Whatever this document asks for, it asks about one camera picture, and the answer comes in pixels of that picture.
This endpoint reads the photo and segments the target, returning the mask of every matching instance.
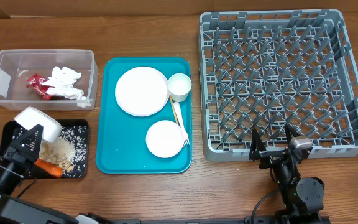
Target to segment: gray plastic rack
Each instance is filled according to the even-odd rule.
[[[341,12],[206,12],[200,16],[203,147],[211,161],[248,160],[251,129],[267,150],[290,123],[311,158],[358,154],[358,72]]]

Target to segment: white cup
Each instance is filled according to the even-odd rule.
[[[184,101],[191,90],[190,77],[183,73],[176,73],[168,80],[168,89],[172,99],[176,102]]]

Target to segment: white fork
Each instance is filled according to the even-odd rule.
[[[183,132],[183,137],[185,138],[185,146],[190,145],[189,135],[185,130],[185,125],[183,124],[183,117],[181,115],[180,104],[178,102],[173,103],[173,108],[175,109],[175,113],[177,114],[178,122],[180,124],[181,131]]]

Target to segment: blue tray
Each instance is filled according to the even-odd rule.
[[[146,146],[147,130],[157,121],[175,122],[171,104],[152,116],[136,117],[125,113],[117,104],[115,89],[125,72],[139,66],[152,67],[167,79],[175,73],[189,77],[190,66],[182,58],[114,58],[104,68],[103,90],[96,151],[96,165],[107,174],[174,174],[186,171],[191,164],[191,92],[180,103],[183,122],[189,134],[190,145],[176,156],[162,159]]]

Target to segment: round plate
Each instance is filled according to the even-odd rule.
[[[146,134],[146,145],[155,156],[169,158],[180,152],[185,138],[176,123],[159,121],[153,124]]]
[[[168,80],[157,69],[133,68],[116,85],[119,107],[133,116],[149,116],[160,111],[169,99]]]

